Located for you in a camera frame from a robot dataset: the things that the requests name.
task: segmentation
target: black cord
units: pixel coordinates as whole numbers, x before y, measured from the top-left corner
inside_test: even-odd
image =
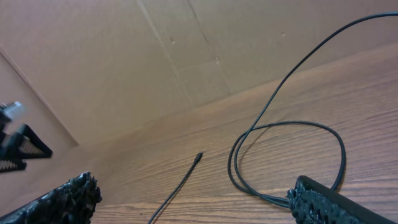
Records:
[[[240,135],[240,137],[238,137],[238,139],[235,141],[231,152],[229,154],[228,157],[228,175],[229,178],[231,179],[232,183],[241,191],[246,192],[248,194],[251,195],[255,195],[258,196],[259,198],[279,205],[281,207],[285,207],[288,208],[289,207],[289,201],[286,198],[280,198],[280,197],[275,197],[275,196],[271,196],[271,195],[266,195],[266,194],[260,194],[259,192],[255,191],[252,187],[250,187],[250,185],[243,179],[243,177],[241,176],[239,169],[238,169],[238,152],[243,144],[243,142],[246,140],[246,138],[248,137],[248,135],[257,129],[261,129],[261,128],[267,128],[267,127],[272,127],[272,126],[279,126],[279,125],[285,125],[285,124],[306,124],[306,125],[311,125],[311,126],[316,126],[319,128],[323,128],[329,132],[331,132],[332,134],[334,134],[337,138],[337,140],[340,143],[340,148],[341,148],[341,164],[340,164],[340,169],[338,171],[338,175],[337,178],[335,180],[335,183],[333,184],[333,186],[331,187],[332,190],[336,190],[337,186],[340,185],[341,180],[343,178],[343,174],[345,171],[345,165],[346,165],[346,151],[345,151],[345,147],[344,147],[344,143],[343,140],[341,139],[341,137],[337,134],[336,131],[332,130],[331,128],[322,125],[322,124],[318,124],[318,123],[313,123],[313,122],[309,122],[309,121],[281,121],[281,122],[277,122],[277,123],[272,123],[272,124],[266,124],[266,125],[262,125],[262,126],[257,126],[256,124],[257,122],[260,120],[261,116],[264,114],[264,112],[266,111],[266,109],[268,108],[268,106],[270,105],[271,101],[274,99],[275,95],[277,94],[277,92],[279,91],[279,89],[282,87],[282,85],[286,82],[286,80],[288,79],[288,77],[291,76],[291,74],[294,73],[294,71],[296,71],[296,69],[299,68],[299,66],[301,66],[301,64],[303,64],[311,55],[313,55],[320,47],[322,47],[326,42],[328,42],[330,39],[332,39],[334,36],[336,36],[337,34],[339,34],[340,32],[342,32],[343,30],[358,24],[360,22],[366,21],[366,20],[370,20],[370,19],[375,19],[375,18],[379,18],[379,17],[387,17],[387,16],[398,16],[398,12],[385,12],[385,13],[380,13],[380,14],[374,14],[374,15],[370,15],[370,16],[366,16],[364,18],[355,20],[353,22],[350,22],[349,24],[343,26],[342,28],[338,29],[336,32],[332,33],[332,35],[330,35],[329,37],[327,37],[324,41],[322,41],[320,44],[318,44],[318,46],[316,46],[307,56],[305,56],[287,75],[286,77],[281,81],[281,83],[279,84],[279,86],[276,88],[275,92],[271,95],[271,97],[269,98],[267,104],[265,105],[265,107],[262,109],[262,111],[260,112],[259,116],[256,118],[256,120],[253,122],[253,124],[251,125],[251,127],[242,135]],[[236,181],[234,180],[232,173],[231,173],[231,160],[232,160],[232,155],[234,150],[236,149],[235,155],[234,155],[234,168],[235,168],[235,172],[236,175],[238,176],[239,180],[242,182],[242,184],[245,186],[242,187],[240,186],[238,183],[236,183]]]
[[[189,168],[187,174],[185,174],[184,178],[181,180],[181,182],[178,184],[178,186],[173,190],[173,192],[166,198],[166,200],[164,200],[164,202],[162,203],[162,205],[156,210],[156,212],[152,215],[152,217],[150,218],[150,220],[148,221],[148,224],[151,224],[152,221],[154,220],[154,218],[156,217],[156,215],[161,211],[161,209],[167,204],[167,202],[173,197],[173,195],[175,193],[178,192],[178,190],[181,188],[181,186],[184,184],[184,182],[188,179],[189,175],[191,175],[193,169],[195,168],[195,166],[198,164],[198,162],[200,161],[201,157],[202,157],[203,153],[199,152],[195,158],[195,160],[193,161],[193,164],[191,166],[191,168]]]

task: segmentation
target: cable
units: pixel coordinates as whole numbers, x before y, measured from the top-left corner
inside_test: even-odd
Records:
[[[152,217],[149,219],[148,224],[151,224],[152,221],[154,220],[154,218],[156,217],[156,215],[161,211],[161,209],[167,204],[167,202],[173,197],[173,195],[175,195],[175,193],[178,192],[178,190],[182,187],[182,185],[184,184],[184,182],[188,179],[189,175],[191,175],[193,169],[195,168],[195,166],[198,164],[198,162],[200,161],[201,157],[202,157],[203,153],[199,152],[195,158],[195,160],[193,161],[193,164],[191,166],[191,168],[189,168],[188,172],[185,174],[184,178],[181,180],[181,182],[177,185],[177,187],[173,190],[173,192],[166,198],[166,200],[164,200],[164,202],[162,203],[162,205],[156,210],[156,212],[152,215]]]
[[[288,208],[289,207],[289,201],[286,198],[280,198],[280,197],[275,197],[275,196],[271,196],[271,195],[266,195],[266,194],[260,194],[259,192],[255,191],[252,187],[250,187],[250,185],[243,179],[243,177],[241,176],[239,169],[238,169],[238,152],[243,144],[243,142],[246,140],[246,138],[248,137],[248,135],[257,129],[262,129],[262,128],[267,128],[267,127],[272,127],[272,126],[279,126],[279,125],[285,125],[285,124],[306,124],[306,125],[311,125],[311,126],[316,126],[319,128],[323,128],[329,132],[331,132],[332,134],[335,135],[335,137],[337,138],[339,144],[340,144],[340,148],[341,148],[341,164],[340,164],[340,169],[338,171],[338,175],[337,178],[335,180],[335,183],[332,185],[331,189],[332,190],[336,190],[337,186],[339,186],[341,184],[341,181],[343,179],[343,174],[345,171],[345,165],[346,165],[346,151],[345,151],[345,147],[344,147],[344,143],[343,140],[341,139],[341,137],[339,136],[339,134],[332,130],[331,128],[329,128],[328,126],[322,125],[322,124],[318,124],[318,123],[313,123],[313,122],[309,122],[309,121],[281,121],[281,122],[276,122],[276,123],[271,123],[271,124],[266,124],[266,125],[262,125],[262,126],[257,126],[256,124],[258,123],[258,121],[260,120],[261,116],[264,114],[264,112],[266,111],[266,109],[268,108],[268,106],[270,105],[271,101],[274,99],[275,95],[277,94],[277,92],[279,91],[279,89],[282,87],[282,85],[286,82],[286,80],[288,79],[288,77],[291,76],[291,74],[294,73],[294,71],[296,71],[296,69],[299,68],[299,66],[301,66],[301,64],[303,64],[311,55],[313,55],[320,47],[322,47],[325,43],[327,43],[330,39],[332,39],[334,36],[336,36],[337,34],[339,34],[340,32],[342,32],[343,30],[358,24],[360,22],[363,21],[367,21],[370,19],[375,19],[375,18],[379,18],[379,17],[387,17],[387,16],[398,16],[398,12],[384,12],[384,13],[379,13],[379,14],[373,14],[370,16],[366,16],[363,18],[360,18],[358,20],[355,20],[353,22],[350,22],[349,24],[343,26],[342,28],[338,29],[337,31],[335,31],[334,33],[332,33],[332,35],[330,35],[329,37],[327,37],[324,41],[322,41],[320,44],[318,44],[309,54],[307,54],[307,56],[305,56],[286,76],[285,78],[281,81],[281,83],[279,84],[279,86],[276,88],[275,92],[271,95],[271,97],[269,98],[267,104],[265,105],[265,107],[262,109],[262,111],[260,112],[259,116],[256,118],[256,120],[253,122],[253,124],[251,125],[251,127],[245,132],[242,133],[242,135],[240,135],[240,137],[238,137],[238,139],[235,141],[233,147],[231,148],[231,152],[229,154],[228,157],[228,175],[229,178],[231,179],[232,183],[241,191],[246,192],[247,194],[251,194],[251,195],[255,195],[258,196],[259,198],[279,205],[281,207],[285,207]],[[239,180],[242,182],[242,184],[245,186],[242,187],[240,186],[238,183],[236,183],[236,181],[234,180],[233,176],[232,176],[232,172],[231,172],[231,160],[232,160],[232,156],[233,156],[233,152],[235,151],[235,155],[234,155],[234,169],[236,172],[236,175],[238,176]]]

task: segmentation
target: cable connector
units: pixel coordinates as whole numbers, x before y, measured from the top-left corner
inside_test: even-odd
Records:
[[[198,163],[203,156],[203,152],[199,152],[194,160],[195,163]]]

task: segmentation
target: blurry black object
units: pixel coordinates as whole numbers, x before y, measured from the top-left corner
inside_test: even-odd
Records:
[[[24,107],[19,102],[0,106],[0,173],[24,170],[23,159],[50,158],[49,149],[33,130],[23,124],[12,135],[4,133],[7,124],[23,113]]]
[[[287,198],[296,223],[395,224],[304,175]]]
[[[97,180],[85,172],[0,218],[0,224],[87,224],[101,198]]]

